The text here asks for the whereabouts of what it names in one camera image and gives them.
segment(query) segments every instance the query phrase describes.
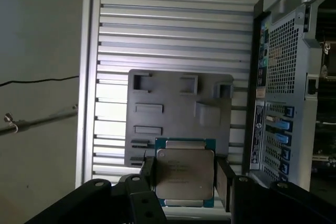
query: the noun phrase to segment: intel xeon processor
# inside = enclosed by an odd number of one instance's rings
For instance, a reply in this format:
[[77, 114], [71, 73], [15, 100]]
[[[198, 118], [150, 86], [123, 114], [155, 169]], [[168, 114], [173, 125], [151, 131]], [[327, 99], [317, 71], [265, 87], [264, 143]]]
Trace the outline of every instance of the intel xeon processor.
[[190, 204], [195, 202], [197, 206], [212, 207], [214, 151], [206, 148], [205, 140], [160, 140], [164, 146], [156, 148], [155, 191], [161, 204], [165, 206], [169, 205], [167, 202], [190, 201]]

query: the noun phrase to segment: ventilation grille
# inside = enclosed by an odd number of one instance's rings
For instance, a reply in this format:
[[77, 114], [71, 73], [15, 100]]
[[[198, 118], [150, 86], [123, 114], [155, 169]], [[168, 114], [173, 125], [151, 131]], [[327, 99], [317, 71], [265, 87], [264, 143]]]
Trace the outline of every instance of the ventilation grille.
[[266, 134], [266, 141], [267, 141], [267, 143], [272, 144], [275, 147], [278, 147], [278, 148], [283, 147], [282, 143], [280, 143], [279, 141], [275, 140], [274, 137], [272, 137], [272, 136], [270, 136], [268, 134]]
[[273, 160], [272, 158], [270, 158], [266, 155], [264, 155], [264, 162], [265, 162], [265, 164], [269, 165], [270, 167], [272, 167], [275, 170], [279, 169], [280, 162], [275, 161], [275, 160]]
[[267, 166], [263, 166], [263, 171], [272, 181], [277, 181], [279, 179], [279, 175], [274, 173], [271, 169], [269, 169]]
[[268, 104], [267, 105], [267, 110], [268, 111], [279, 112], [281, 114], [284, 114], [285, 113], [285, 106], [283, 106], [283, 105], [275, 105], [275, 104]]
[[271, 155], [272, 157], [275, 157], [276, 159], [280, 159], [281, 153], [279, 151], [277, 151], [276, 149], [268, 146], [268, 145], [265, 145], [265, 152], [268, 155]]
[[294, 93], [299, 29], [292, 19], [270, 33], [267, 93]]

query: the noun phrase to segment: perforated metal panel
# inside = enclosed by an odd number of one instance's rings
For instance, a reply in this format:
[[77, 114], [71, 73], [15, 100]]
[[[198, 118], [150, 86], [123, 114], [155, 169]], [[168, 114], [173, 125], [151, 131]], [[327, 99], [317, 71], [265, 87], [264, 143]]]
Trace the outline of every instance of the perforated metal panel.
[[276, 158], [276, 159], [280, 159], [280, 155], [281, 155], [281, 150], [279, 148], [276, 148], [275, 146], [271, 146], [271, 145], [265, 145], [264, 147], [265, 149], [265, 153], [267, 153], [268, 155]]
[[267, 132], [265, 133], [265, 140], [266, 140], [266, 143], [271, 144], [277, 148], [283, 147], [283, 144], [275, 140], [274, 136], [270, 133], [267, 133]]
[[262, 171], [272, 180], [272, 181], [277, 181], [279, 180], [279, 175], [278, 171], [271, 169], [267, 166], [262, 167]]
[[273, 111], [273, 112], [278, 112], [278, 113], [285, 113], [285, 106], [280, 105], [280, 104], [273, 104], [273, 103], [268, 103], [266, 104], [266, 109], [268, 111]]
[[270, 33], [267, 93], [294, 93], [298, 37], [295, 19]]

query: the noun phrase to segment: label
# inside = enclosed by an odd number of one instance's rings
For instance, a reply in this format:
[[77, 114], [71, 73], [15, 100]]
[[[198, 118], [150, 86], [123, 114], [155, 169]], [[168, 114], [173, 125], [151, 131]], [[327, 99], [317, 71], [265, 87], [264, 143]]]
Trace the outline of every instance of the label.
[[263, 137], [264, 106], [257, 105], [254, 117], [254, 130], [252, 138], [251, 164], [260, 162], [260, 145]]
[[257, 80], [257, 87], [264, 87], [266, 86], [266, 77], [267, 77], [267, 67], [262, 67], [258, 69], [258, 80]]
[[256, 98], [265, 98], [266, 88], [258, 88], [256, 92]]

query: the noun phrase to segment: sticker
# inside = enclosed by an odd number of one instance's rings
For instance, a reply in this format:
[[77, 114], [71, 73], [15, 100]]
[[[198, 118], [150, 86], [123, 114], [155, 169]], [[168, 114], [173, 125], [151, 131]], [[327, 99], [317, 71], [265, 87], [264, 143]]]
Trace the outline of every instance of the sticker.
[[260, 145], [263, 136], [264, 123], [264, 106], [257, 105], [254, 118], [254, 130], [252, 139], [251, 163], [258, 164], [260, 162]]
[[265, 98], [266, 88], [258, 88], [256, 91], [256, 98]]

